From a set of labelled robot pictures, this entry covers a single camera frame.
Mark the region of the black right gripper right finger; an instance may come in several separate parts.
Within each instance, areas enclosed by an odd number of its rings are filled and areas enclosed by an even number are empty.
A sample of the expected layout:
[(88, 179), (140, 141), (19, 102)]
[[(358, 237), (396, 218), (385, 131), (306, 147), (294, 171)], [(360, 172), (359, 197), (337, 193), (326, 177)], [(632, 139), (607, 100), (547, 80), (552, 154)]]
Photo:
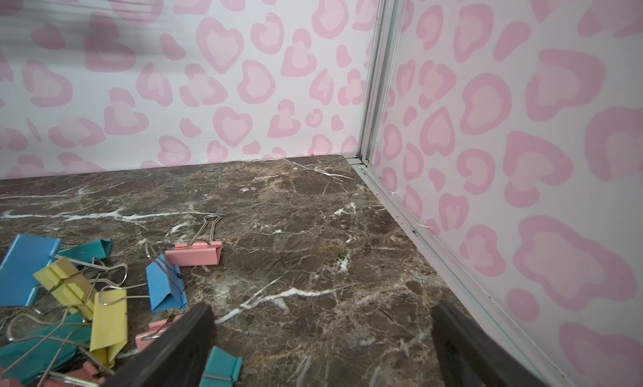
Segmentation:
[(431, 317), (431, 335), (446, 386), (545, 385), (452, 303), (441, 301), (432, 308)]

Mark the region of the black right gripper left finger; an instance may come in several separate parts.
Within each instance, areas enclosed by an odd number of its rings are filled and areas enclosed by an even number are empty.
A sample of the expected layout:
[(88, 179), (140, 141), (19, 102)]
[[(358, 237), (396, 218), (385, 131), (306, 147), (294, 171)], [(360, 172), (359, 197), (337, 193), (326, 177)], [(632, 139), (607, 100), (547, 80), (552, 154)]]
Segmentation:
[(199, 303), (104, 385), (198, 386), (216, 333), (213, 308)]

